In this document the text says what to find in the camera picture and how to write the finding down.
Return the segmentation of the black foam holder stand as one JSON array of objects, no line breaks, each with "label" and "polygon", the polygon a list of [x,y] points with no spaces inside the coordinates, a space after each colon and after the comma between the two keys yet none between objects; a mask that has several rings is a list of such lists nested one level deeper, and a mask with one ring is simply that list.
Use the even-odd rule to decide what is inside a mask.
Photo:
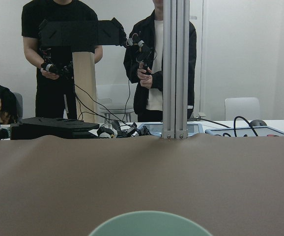
[{"label": "black foam holder stand", "polygon": [[10,125],[10,139],[31,140],[46,135],[64,139],[97,138],[90,131],[98,129],[98,123],[65,118],[25,118],[20,123]]}]

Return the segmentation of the person in black t-shirt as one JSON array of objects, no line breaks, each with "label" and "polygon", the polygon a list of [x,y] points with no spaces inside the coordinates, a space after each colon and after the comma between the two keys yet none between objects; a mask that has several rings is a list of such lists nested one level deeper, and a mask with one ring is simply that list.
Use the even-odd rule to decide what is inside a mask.
[{"label": "person in black t-shirt", "polygon": [[62,77],[46,71],[42,64],[48,62],[62,70],[72,64],[70,47],[41,46],[39,26],[50,21],[92,21],[97,14],[79,0],[32,0],[23,6],[22,37],[26,59],[37,68],[35,115],[42,118],[77,119],[73,72]]}]

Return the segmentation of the black bag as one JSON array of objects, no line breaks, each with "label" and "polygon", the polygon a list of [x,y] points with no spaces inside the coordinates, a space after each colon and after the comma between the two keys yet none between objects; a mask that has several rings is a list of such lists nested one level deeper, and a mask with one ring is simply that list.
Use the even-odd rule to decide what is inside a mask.
[{"label": "black bag", "polygon": [[0,125],[17,123],[18,119],[16,96],[0,85]]}]

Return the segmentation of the person in black jacket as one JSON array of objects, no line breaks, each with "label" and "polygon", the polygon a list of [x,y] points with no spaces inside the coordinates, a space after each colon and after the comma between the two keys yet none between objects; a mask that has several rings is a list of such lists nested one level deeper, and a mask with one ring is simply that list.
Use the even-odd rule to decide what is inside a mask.
[{"label": "person in black jacket", "polygon": [[138,122],[158,122],[163,119],[163,1],[153,1],[155,9],[147,18],[133,26],[130,35],[137,34],[148,47],[152,49],[150,56],[153,61],[149,63],[147,70],[143,69],[143,63],[138,63],[138,46],[126,49],[124,56],[124,68],[131,83],[136,83],[134,95],[134,112],[138,116]]}]

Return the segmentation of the aluminium frame post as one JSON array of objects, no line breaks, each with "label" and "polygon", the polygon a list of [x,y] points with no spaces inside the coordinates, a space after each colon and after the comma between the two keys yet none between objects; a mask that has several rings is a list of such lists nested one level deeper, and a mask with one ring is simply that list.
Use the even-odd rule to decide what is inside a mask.
[{"label": "aluminium frame post", "polygon": [[164,1],[162,137],[165,139],[188,137],[189,6],[188,0]]}]

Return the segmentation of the green cup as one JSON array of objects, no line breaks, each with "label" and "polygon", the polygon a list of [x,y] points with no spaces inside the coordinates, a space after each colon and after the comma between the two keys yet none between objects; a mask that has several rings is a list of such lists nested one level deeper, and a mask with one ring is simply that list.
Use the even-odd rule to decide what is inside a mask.
[{"label": "green cup", "polygon": [[209,236],[197,223],[168,212],[135,211],[115,216],[96,227],[91,236]]}]

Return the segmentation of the black computer mouse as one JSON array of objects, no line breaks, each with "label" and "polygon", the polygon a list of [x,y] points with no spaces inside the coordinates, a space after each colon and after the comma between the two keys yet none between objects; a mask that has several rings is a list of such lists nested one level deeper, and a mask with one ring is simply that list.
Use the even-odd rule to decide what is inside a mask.
[{"label": "black computer mouse", "polygon": [[250,122],[250,126],[258,127],[258,126],[267,126],[266,122],[260,119],[254,119]]}]

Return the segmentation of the white chair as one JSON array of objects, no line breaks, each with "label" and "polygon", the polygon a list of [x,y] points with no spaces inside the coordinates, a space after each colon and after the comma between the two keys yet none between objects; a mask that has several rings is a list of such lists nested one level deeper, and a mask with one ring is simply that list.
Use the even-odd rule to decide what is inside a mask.
[{"label": "white chair", "polygon": [[225,99],[225,120],[242,116],[247,120],[260,118],[260,103],[256,97],[234,97]]}]

